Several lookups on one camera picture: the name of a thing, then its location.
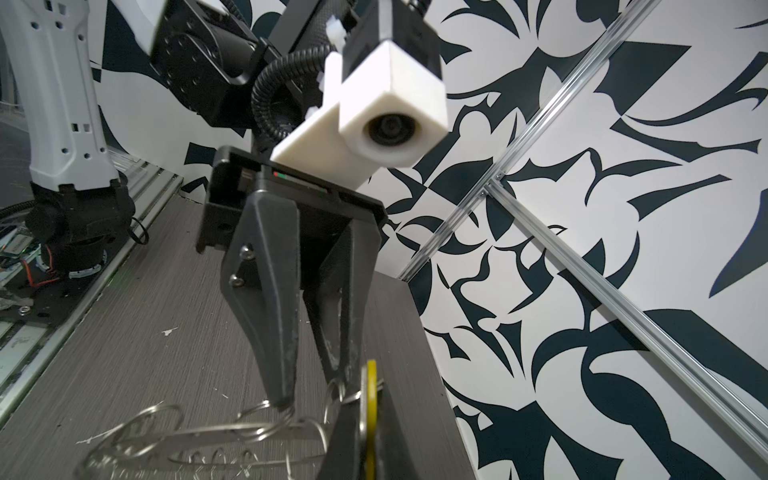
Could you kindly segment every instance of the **black and white patterned wall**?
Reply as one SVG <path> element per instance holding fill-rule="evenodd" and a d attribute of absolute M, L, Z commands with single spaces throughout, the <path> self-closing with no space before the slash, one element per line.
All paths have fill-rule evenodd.
<path fill-rule="evenodd" d="M 266 35 L 279 0 L 235 0 Z M 434 0 L 452 131 L 360 190 L 397 275 L 628 0 Z M 202 200 L 213 129 L 91 0 L 105 132 Z M 768 5 L 662 0 L 505 178 L 510 191 L 768 419 Z M 757 478 L 707 409 L 493 199 L 410 283 L 481 480 Z"/>
<path fill-rule="evenodd" d="M 766 64 L 767 3 L 662 0 L 505 177 L 764 419 Z M 495 200 L 410 285 L 481 480 L 765 477 Z"/>

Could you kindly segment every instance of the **screw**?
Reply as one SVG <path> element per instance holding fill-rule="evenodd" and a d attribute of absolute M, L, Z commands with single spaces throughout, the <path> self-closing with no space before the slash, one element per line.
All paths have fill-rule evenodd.
<path fill-rule="evenodd" d="M 230 275 L 230 285 L 233 286 L 234 288 L 237 288 L 239 286 L 245 285 L 245 280 L 239 278 L 237 275 L 233 273 L 232 275 Z"/>
<path fill-rule="evenodd" d="M 253 260 L 256 258 L 256 254 L 253 252 L 253 249 L 248 245 L 243 245 L 240 247 L 240 259 L 241 260 Z"/>

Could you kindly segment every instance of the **yellow ring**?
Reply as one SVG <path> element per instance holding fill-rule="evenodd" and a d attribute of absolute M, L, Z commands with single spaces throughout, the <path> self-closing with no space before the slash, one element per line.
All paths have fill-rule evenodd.
<path fill-rule="evenodd" d="M 368 360 L 368 385 L 366 392 L 366 480 L 376 478 L 376 361 Z"/>

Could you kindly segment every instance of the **wooden tabletop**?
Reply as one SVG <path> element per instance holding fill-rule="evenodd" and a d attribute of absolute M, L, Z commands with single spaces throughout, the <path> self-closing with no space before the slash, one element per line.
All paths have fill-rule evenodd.
<path fill-rule="evenodd" d="M 134 248 L 0 431 L 0 478 L 72 478 L 99 442 L 91 437 L 159 402 L 182 406 L 185 426 L 202 426 L 231 422 L 264 399 L 250 346 L 219 291 L 223 254 L 194 251 L 201 211 L 170 200 L 150 244 Z M 365 321 L 365 357 L 379 362 L 422 480 L 473 479 L 407 284 L 377 273 Z M 302 311 L 297 414 L 321 417 L 325 389 Z M 284 456 L 277 442 L 261 452 Z M 313 469 L 294 475 L 312 478 Z M 282 468 L 263 476 L 285 477 Z"/>

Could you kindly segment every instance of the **metal rod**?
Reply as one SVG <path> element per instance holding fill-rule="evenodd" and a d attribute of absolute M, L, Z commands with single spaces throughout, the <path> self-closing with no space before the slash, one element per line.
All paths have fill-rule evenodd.
<path fill-rule="evenodd" d="M 768 462 L 768 425 L 704 365 L 611 285 L 592 266 L 555 235 L 534 214 L 494 180 L 487 186 L 515 223 L 536 237 L 594 296 L 693 390 L 765 462 Z"/>
<path fill-rule="evenodd" d="M 483 187 L 499 174 L 505 174 L 517 163 L 544 130 L 555 120 L 560 112 L 571 102 L 576 94 L 594 77 L 608 58 L 616 51 L 634 29 L 648 16 L 660 0 L 634 0 L 627 9 L 608 27 L 605 33 L 592 45 L 589 52 L 568 75 L 563 86 L 554 97 L 531 119 L 522 133 L 509 144 L 507 151 L 475 183 L 472 189 L 458 203 L 453 212 L 438 227 L 418 252 L 411 258 L 406 268 L 398 275 L 400 280 L 409 282 L 427 263 L 432 255 L 450 238 L 462 224 L 479 200 Z"/>

